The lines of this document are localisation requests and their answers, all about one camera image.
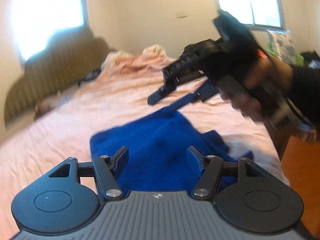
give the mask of blanket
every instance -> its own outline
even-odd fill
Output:
[[[236,161],[228,155],[228,146],[216,131],[199,133],[182,114],[169,107],[100,132],[90,140],[92,158],[112,156],[121,146],[129,148],[129,162],[117,179],[124,194],[130,190],[191,193],[199,178],[187,162],[189,146],[194,146],[203,156],[216,155],[227,162]],[[234,178],[223,178],[221,188],[234,182]]]

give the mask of white wall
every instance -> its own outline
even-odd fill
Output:
[[[11,23],[12,0],[0,0],[0,142],[5,138],[4,102],[9,87],[22,75]]]
[[[303,0],[308,22],[308,43],[310,50],[320,54],[320,0]]]
[[[217,17],[215,0],[117,0],[124,49],[139,53],[146,46],[163,45],[172,57],[193,42],[218,38],[211,23]],[[282,0],[286,28],[298,52],[308,50],[305,8],[301,0]],[[179,12],[187,17],[176,19]],[[265,32],[253,32],[266,46]]]
[[[122,47],[116,0],[85,0],[89,26],[95,36],[103,37],[108,45]]]

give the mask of black robotic tool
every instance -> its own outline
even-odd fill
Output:
[[[12,240],[303,239],[295,230],[303,202],[288,186],[247,158],[227,163],[194,147],[186,154],[199,177],[190,195],[123,195],[116,178],[127,147],[89,163],[69,157],[16,195],[11,208],[20,232]],[[218,193],[223,176],[237,183]],[[98,195],[80,177],[94,177]]]
[[[220,10],[219,14],[213,22],[221,38],[187,46],[177,61],[163,69],[164,85],[149,96],[148,104],[156,104],[179,85],[207,76],[209,82],[200,88],[201,93],[206,94],[206,99],[202,102],[220,90],[232,95],[249,93],[261,103],[264,119],[274,127],[289,126],[308,133],[315,132],[312,124],[271,80],[266,80],[255,89],[247,90],[243,87],[244,78],[259,58],[258,50],[265,50],[255,41],[245,25],[228,12]],[[195,95],[200,94],[201,98],[201,93],[197,90]]]

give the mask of green item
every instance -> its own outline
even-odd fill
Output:
[[[268,46],[267,46],[267,52],[268,52],[270,55],[278,58],[277,54],[273,51],[273,47],[272,47],[271,42],[270,42],[270,43],[268,44]],[[300,54],[296,54],[296,55],[295,55],[295,59],[296,59],[296,62],[295,62],[295,65],[296,65],[296,66],[298,66],[298,67],[304,67],[304,58],[303,58],[303,56],[301,56]]]

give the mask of pink bedsheet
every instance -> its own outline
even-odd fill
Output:
[[[89,139],[98,131],[123,125],[167,106],[194,91],[202,81],[179,87],[156,106],[147,97],[162,84],[161,68],[171,59],[156,54],[117,58],[93,83],[81,88],[60,109],[39,119],[15,135],[0,149],[0,239],[9,239],[18,229],[11,215],[14,196],[42,174],[69,156],[90,161]],[[276,150],[263,125],[256,125],[215,96],[205,104],[180,110],[200,132],[217,130],[230,146],[230,155],[254,152],[257,164],[288,184]],[[85,184],[94,188],[93,180]]]

